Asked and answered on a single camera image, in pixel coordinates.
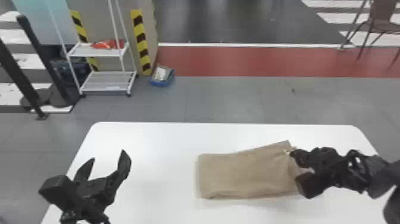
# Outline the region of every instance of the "red object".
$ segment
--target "red object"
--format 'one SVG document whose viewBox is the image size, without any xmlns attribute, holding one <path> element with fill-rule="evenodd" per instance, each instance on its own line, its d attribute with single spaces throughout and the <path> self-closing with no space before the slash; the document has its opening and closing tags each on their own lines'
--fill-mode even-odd
<svg viewBox="0 0 400 224">
<path fill-rule="evenodd" d="M 120 48 L 124 48 L 124 40 L 120 39 L 119 40 L 119 44 L 120 44 Z M 96 48 L 96 49 L 117 49 L 117 41 L 115 39 L 109 39 L 109 40 L 105 40 L 105 41 L 99 41 L 99 42 L 95 42 L 92 43 L 90 45 L 92 48 Z"/>
<path fill-rule="evenodd" d="M 158 63 L 176 76 L 400 77 L 398 48 L 229 48 L 163 46 Z"/>
</svg>

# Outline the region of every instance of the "beige cloth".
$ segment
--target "beige cloth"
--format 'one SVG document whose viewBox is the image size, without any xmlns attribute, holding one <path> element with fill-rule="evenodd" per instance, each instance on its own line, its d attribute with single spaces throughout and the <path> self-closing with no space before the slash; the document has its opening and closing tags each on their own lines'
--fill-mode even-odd
<svg viewBox="0 0 400 224">
<path fill-rule="evenodd" d="M 262 198 L 297 192 L 300 169 L 289 141 L 230 154 L 202 154 L 198 160 L 202 198 Z"/>
</svg>

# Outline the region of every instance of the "metal chair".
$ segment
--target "metal chair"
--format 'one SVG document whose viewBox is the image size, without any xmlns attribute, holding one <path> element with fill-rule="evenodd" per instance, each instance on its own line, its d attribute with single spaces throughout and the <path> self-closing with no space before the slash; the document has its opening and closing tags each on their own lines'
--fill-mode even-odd
<svg viewBox="0 0 400 224">
<path fill-rule="evenodd" d="M 361 4 L 360 11 L 356 15 L 353 24 L 355 24 L 357 22 L 358 17 L 360 16 L 361 11 L 363 10 L 366 2 L 367 2 L 367 0 L 364 0 L 364 2 Z M 339 48 L 339 49 L 343 49 L 343 46 L 350 42 L 350 40 L 354 37 L 356 32 L 360 30 L 361 27 L 368 26 L 369 28 L 368 28 L 367 36 L 364 39 L 364 43 L 362 44 L 360 52 L 358 53 L 357 59 L 359 59 L 361 54 L 363 53 L 365 45 L 366 45 L 371 33 L 379 33 L 379 35 L 375 38 L 374 41 L 372 41 L 370 46 L 372 46 L 384 34 L 400 35 L 400 24 L 390 22 L 390 18 L 392 17 L 392 15 L 395 11 L 395 8 L 396 8 L 397 0 L 369 0 L 369 2 L 371 4 L 371 10 L 370 10 L 370 15 L 369 15 L 368 20 L 363 21 L 353 31 L 350 38 L 348 38 L 350 35 L 350 32 L 351 32 L 349 30 L 349 32 L 346 35 L 346 41 Z M 394 63 L 397 60 L 399 55 L 400 55 L 400 48 L 397 51 L 396 56 L 393 59 L 392 63 Z"/>
</svg>

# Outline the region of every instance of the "blue container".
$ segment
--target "blue container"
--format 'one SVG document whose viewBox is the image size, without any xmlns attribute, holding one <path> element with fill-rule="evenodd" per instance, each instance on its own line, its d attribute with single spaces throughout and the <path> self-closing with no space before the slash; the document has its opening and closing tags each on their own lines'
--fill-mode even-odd
<svg viewBox="0 0 400 224">
<path fill-rule="evenodd" d="M 168 86 L 172 80 L 175 78 L 175 69 L 172 69 L 171 71 L 171 75 L 168 77 L 167 80 L 165 81 L 156 81 L 156 80 L 152 80 L 151 77 L 149 78 L 149 83 L 153 86 L 160 86 L 160 87 L 165 87 Z"/>
</svg>

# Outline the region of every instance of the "table surface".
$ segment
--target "table surface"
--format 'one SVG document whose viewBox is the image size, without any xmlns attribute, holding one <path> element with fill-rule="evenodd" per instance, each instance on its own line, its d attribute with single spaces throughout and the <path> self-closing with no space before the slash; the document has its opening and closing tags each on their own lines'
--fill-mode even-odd
<svg viewBox="0 0 400 224">
<path fill-rule="evenodd" d="M 126 223 L 385 223 L 388 194 L 372 200 L 347 189 L 329 188 L 312 200 L 293 195 L 258 200 L 204 200 L 196 187 L 196 161 L 202 153 L 232 153 L 288 139 L 311 150 L 329 146 L 345 154 L 358 149 L 377 154 L 354 126 L 249 125 L 100 122 L 86 135 L 67 175 L 91 157 L 90 178 L 115 171 L 122 149 L 132 159 L 129 177 L 105 213 L 111 224 Z M 43 224 L 58 223 L 50 206 Z"/>
</svg>

